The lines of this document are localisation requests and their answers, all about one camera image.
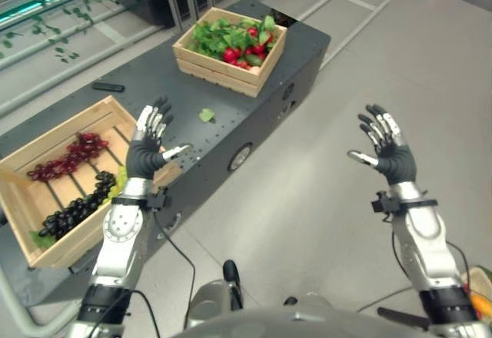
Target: dark gray table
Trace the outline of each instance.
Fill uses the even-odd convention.
[[[135,117],[157,97],[167,95],[175,119],[163,145],[191,142],[194,150],[180,158],[183,174],[169,187],[171,206],[160,214],[163,224],[189,217],[231,175],[228,164],[238,150],[254,150],[308,95],[330,37],[283,16],[255,0],[242,0],[229,10],[255,18],[275,13],[288,26],[284,54],[256,98],[181,73],[171,45],[174,39],[105,75],[102,80],[125,86],[115,98]],[[87,85],[0,137],[0,155],[27,144],[65,119],[101,100],[107,93]],[[214,124],[198,118],[202,108],[216,113]],[[149,239],[149,256],[163,243],[158,231]],[[100,246],[68,269],[28,269],[8,225],[0,227],[0,264],[26,306],[81,297]]]

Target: black robotic glove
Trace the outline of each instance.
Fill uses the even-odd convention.
[[[348,156],[375,168],[386,177],[389,185],[415,181],[417,165],[398,124],[379,105],[367,105],[366,110],[376,121],[359,114],[363,121],[360,127],[374,144],[377,158],[356,150],[348,151]]]
[[[171,105],[166,102],[167,98],[160,98],[154,106],[147,105],[140,113],[126,157],[128,178],[152,179],[156,170],[192,148],[190,144],[180,144],[159,152],[162,135],[173,119],[168,114]]]

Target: grape bunch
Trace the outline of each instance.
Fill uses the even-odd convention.
[[[46,164],[37,164],[34,170],[28,172],[33,181],[47,182],[53,178],[60,178],[63,174],[70,174],[77,170],[83,162],[99,156],[99,151],[108,146],[108,142],[101,139],[97,133],[77,133],[77,141],[67,146],[67,154]]]
[[[118,196],[125,186],[126,180],[126,167],[119,167],[118,173],[116,174],[116,182],[111,187],[109,187],[108,196],[102,201],[102,204],[100,206],[110,201],[113,197]]]
[[[80,197],[73,200],[64,210],[56,211],[46,217],[43,221],[43,228],[38,232],[40,237],[52,236],[56,240],[61,239],[70,230],[75,228],[89,215],[94,213],[103,201],[108,199],[110,190],[116,185],[116,178],[113,174],[102,171],[95,178],[95,190],[85,199]]]

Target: wooden crate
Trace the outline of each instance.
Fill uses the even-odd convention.
[[[0,202],[22,253],[30,267],[70,267],[102,239],[102,220],[111,206],[106,203],[47,250],[38,248],[30,230],[42,228],[42,221],[56,210],[66,207],[77,197],[95,189],[97,171],[117,173],[125,165],[128,142],[135,119],[109,96],[51,129],[0,161]],[[109,142],[91,163],[80,164],[70,176],[48,183],[31,181],[27,172],[66,153],[66,146],[77,132],[95,132]],[[170,162],[155,174],[154,182],[166,185],[181,170]]]
[[[228,12],[219,8],[211,8],[208,10],[203,17],[200,18],[199,22],[213,22],[220,18],[226,18],[230,23],[236,24],[244,18],[259,22],[258,19]],[[284,50],[287,29],[280,25],[276,25],[274,33],[277,37],[277,41],[264,60],[259,74],[252,73],[223,61],[188,50],[187,46],[193,37],[193,27],[182,35],[175,42],[172,48],[175,53],[178,67],[184,73],[203,78],[209,82],[230,88],[233,91],[241,92],[242,94],[255,98],[266,82],[268,75],[270,75],[274,66],[277,64],[277,61],[281,57]]]

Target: black remote control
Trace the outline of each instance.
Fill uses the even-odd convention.
[[[92,88],[95,90],[111,91],[111,92],[123,92],[125,86],[121,84],[112,84],[104,82],[94,82]]]

